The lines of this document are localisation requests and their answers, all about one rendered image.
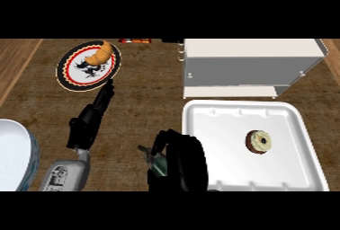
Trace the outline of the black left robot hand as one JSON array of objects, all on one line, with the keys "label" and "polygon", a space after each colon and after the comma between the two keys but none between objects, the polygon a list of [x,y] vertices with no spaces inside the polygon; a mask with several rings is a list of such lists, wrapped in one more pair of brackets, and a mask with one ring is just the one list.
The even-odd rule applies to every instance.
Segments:
[{"label": "black left robot hand", "polygon": [[66,147],[87,150],[96,140],[103,113],[113,96],[113,85],[109,80],[97,92],[94,101],[85,105],[76,118],[69,121],[71,133]]}]

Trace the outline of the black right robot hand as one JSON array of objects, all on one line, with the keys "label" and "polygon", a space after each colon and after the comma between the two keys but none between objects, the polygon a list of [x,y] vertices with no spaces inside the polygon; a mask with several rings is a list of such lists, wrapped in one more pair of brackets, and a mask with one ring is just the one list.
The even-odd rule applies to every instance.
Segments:
[{"label": "black right robot hand", "polygon": [[155,176],[147,170],[150,192],[205,192],[208,186],[207,163],[202,144],[196,137],[174,130],[161,130],[153,140],[150,154],[165,150],[167,175]]}]

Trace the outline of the red and orange packet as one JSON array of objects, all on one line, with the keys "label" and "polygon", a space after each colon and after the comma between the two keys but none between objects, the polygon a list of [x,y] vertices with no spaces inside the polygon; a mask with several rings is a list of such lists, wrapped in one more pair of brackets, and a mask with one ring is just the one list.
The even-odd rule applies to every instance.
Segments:
[{"label": "red and orange packet", "polygon": [[149,44],[150,43],[150,39],[118,39],[118,42],[121,42],[121,43]]}]

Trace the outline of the round patterned plate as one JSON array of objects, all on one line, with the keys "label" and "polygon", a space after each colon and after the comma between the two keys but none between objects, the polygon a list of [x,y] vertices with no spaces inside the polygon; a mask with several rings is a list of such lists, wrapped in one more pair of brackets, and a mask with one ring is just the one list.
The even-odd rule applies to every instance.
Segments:
[{"label": "round patterned plate", "polygon": [[105,40],[81,43],[65,53],[56,67],[59,85],[72,92],[87,92],[97,89],[116,75],[121,66],[121,52],[110,44],[110,58],[105,64],[90,66],[85,58],[90,57]]}]

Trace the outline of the white tiered shelf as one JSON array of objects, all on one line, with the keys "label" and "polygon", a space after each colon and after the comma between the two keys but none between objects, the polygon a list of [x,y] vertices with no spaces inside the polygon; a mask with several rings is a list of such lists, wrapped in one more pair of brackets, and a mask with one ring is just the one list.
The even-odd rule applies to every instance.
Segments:
[{"label": "white tiered shelf", "polygon": [[319,39],[186,39],[178,52],[186,98],[275,98],[328,55]]}]

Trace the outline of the white rectangular tray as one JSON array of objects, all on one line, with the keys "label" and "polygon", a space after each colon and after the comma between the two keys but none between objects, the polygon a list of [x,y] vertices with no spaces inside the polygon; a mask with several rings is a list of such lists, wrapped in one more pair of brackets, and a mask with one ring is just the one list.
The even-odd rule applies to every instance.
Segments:
[{"label": "white rectangular tray", "polygon": [[[252,130],[270,137],[263,154],[245,146]],[[289,103],[193,100],[183,107],[181,133],[202,143],[211,190],[329,189],[304,121]]]}]

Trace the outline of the golden croissant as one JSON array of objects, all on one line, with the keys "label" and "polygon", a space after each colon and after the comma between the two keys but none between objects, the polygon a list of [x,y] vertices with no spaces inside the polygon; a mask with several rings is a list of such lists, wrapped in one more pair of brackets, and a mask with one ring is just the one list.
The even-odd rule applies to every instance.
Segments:
[{"label": "golden croissant", "polygon": [[96,53],[84,59],[85,63],[90,66],[99,66],[105,64],[110,58],[110,53],[112,53],[112,47],[109,42],[105,41]]}]

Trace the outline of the brown cream-topped donut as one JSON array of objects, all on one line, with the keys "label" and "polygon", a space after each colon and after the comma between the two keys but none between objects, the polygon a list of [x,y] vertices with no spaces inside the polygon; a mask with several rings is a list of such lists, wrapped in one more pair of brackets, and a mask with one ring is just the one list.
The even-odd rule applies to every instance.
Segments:
[{"label": "brown cream-topped donut", "polygon": [[248,150],[261,155],[270,149],[270,136],[263,130],[251,130],[245,136],[245,147]]}]

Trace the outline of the white bowl with blue rim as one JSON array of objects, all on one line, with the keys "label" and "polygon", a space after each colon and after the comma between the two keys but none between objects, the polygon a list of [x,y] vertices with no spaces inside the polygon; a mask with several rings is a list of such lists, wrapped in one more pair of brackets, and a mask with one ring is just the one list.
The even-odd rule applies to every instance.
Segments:
[{"label": "white bowl with blue rim", "polygon": [[39,165],[32,132],[11,119],[0,119],[0,191],[26,191]]}]

